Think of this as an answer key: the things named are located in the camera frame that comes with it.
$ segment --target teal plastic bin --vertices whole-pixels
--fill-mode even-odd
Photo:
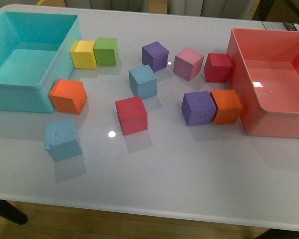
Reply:
[[[70,49],[81,39],[76,15],[1,13],[0,110],[54,111],[48,93],[69,78]]]

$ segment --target red plastic bin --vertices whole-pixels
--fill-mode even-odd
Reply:
[[[245,133],[299,138],[299,32],[233,29],[227,53]]]

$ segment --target green cube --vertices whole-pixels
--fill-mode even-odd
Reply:
[[[98,66],[116,66],[119,56],[116,38],[97,38],[94,54]]]

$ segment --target foam cube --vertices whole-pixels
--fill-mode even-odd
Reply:
[[[47,123],[44,126],[44,146],[54,161],[82,154],[73,119]]]
[[[169,51],[158,41],[142,47],[142,63],[149,65],[154,72],[165,68],[168,64]]]
[[[200,72],[203,60],[203,54],[186,47],[175,56],[173,71],[190,81]]]
[[[226,82],[233,69],[229,54],[209,53],[204,66],[206,82]]]
[[[81,81],[59,79],[48,94],[57,111],[80,114],[88,97]]]
[[[75,41],[70,55],[75,68],[95,69],[96,60],[93,52],[95,41]]]
[[[116,66],[119,57],[116,38],[97,38],[94,45],[94,54],[98,66]]]
[[[211,91],[210,94],[217,107],[213,123],[227,124],[236,122],[243,111],[243,106],[235,91],[219,90]]]
[[[148,114],[140,96],[115,101],[123,135],[129,135],[148,128]]]
[[[130,69],[129,79],[135,96],[146,99],[157,95],[157,77],[149,65]]]
[[[216,106],[208,91],[185,93],[181,106],[187,126],[212,123]]]

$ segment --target yellow cube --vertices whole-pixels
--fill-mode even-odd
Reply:
[[[95,41],[75,41],[70,54],[75,68],[95,69],[96,59],[94,56]]]

